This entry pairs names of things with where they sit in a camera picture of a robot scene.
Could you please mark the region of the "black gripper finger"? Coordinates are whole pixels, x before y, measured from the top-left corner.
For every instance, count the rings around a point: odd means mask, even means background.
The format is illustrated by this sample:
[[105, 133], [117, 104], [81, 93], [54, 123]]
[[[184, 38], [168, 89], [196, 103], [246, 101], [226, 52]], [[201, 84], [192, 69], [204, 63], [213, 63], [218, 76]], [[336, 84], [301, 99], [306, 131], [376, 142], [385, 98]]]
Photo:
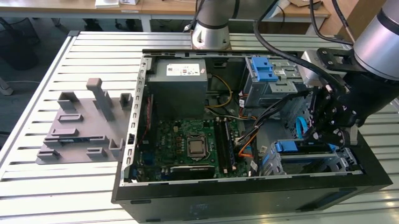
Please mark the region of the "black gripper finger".
[[330, 86], [314, 87], [309, 105], [309, 127], [302, 135], [304, 141], [318, 141], [313, 139], [313, 133], [337, 127], [332, 118], [336, 115], [336, 110]]
[[357, 145], [357, 132], [356, 126], [334, 128], [326, 131], [314, 132], [313, 139], [334, 146], [356, 146]]

